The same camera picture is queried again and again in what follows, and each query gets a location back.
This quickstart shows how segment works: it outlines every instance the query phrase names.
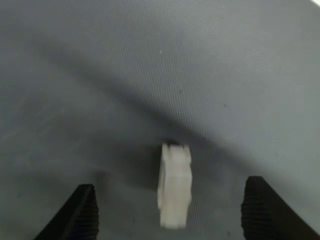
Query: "gray fabric surface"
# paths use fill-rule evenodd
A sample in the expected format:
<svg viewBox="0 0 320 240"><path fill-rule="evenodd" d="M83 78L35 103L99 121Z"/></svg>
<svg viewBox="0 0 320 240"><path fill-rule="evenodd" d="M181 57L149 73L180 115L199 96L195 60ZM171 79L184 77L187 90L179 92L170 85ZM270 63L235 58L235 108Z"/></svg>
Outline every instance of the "gray fabric surface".
<svg viewBox="0 0 320 240"><path fill-rule="evenodd" d="M78 184L98 239L239 239L262 175L320 233L320 9L308 0L2 0L0 236ZM185 230L159 227L154 146L192 153Z"/></svg>

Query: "white plastic block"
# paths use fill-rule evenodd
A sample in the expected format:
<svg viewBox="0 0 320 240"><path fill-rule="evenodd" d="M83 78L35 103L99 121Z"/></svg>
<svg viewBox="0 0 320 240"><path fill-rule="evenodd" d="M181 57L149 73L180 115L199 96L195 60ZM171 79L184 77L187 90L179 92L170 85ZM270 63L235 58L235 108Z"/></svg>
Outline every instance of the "white plastic block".
<svg viewBox="0 0 320 240"><path fill-rule="evenodd" d="M185 228L191 203L191 154L187 145L162 145L158 185L160 225Z"/></svg>

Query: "white object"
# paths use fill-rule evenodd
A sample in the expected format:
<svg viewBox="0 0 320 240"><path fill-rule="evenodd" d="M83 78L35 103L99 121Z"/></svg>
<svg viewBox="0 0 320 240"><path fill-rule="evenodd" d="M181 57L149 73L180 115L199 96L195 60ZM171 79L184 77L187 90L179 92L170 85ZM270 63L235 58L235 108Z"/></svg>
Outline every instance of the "white object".
<svg viewBox="0 0 320 240"><path fill-rule="evenodd" d="M187 145L162 145L158 185L160 225L185 228L191 203L191 154Z"/></svg>

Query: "white speck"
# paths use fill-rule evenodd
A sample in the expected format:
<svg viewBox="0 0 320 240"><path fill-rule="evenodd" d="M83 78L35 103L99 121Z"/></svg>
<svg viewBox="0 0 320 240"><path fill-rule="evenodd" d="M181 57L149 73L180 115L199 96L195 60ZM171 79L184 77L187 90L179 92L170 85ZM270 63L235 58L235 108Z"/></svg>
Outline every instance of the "white speck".
<svg viewBox="0 0 320 240"><path fill-rule="evenodd" d="M311 0L311 2L314 2L315 4L317 4L318 6L320 6L320 0Z"/></svg>

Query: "gray cloth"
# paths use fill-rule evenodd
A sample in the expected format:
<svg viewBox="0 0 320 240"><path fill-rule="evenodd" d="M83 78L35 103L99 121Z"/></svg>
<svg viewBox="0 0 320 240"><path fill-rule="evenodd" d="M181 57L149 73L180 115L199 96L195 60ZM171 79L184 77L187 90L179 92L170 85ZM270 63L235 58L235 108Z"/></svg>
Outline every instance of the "gray cloth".
<svg viewBox="0 0 320 240"><path fill-rule="evenodd" d="M103 239L242 240L262 175L320 233L320 9L308 0L2 0L0 236L78 184ZM159 227L156 147L189 144L185 230Z"/></svg>

